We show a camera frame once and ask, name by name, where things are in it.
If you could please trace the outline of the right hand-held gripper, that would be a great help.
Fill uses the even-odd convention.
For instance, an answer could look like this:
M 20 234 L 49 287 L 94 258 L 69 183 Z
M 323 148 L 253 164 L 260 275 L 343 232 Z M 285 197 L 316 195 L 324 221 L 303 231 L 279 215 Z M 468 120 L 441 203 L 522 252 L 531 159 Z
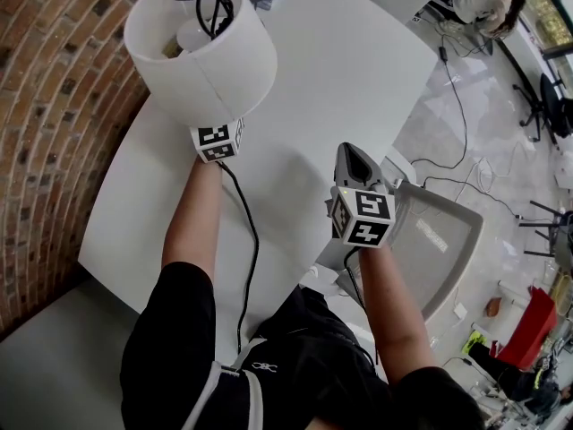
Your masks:
M 330 194 L 332 238 L 342 245 L 381 247 L 395 224 L 396 207 L 380 165 L 352 143 L 341 143 Z

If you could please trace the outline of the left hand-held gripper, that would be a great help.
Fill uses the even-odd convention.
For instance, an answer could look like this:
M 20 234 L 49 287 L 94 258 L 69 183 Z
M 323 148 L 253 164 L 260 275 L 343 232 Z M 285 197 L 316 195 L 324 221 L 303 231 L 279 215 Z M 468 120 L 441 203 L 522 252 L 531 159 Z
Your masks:
M 239 154 L 244 132 L 242 118 L 229 125 L 190 129 L 192 142 L 204 163 L 229 159 Z

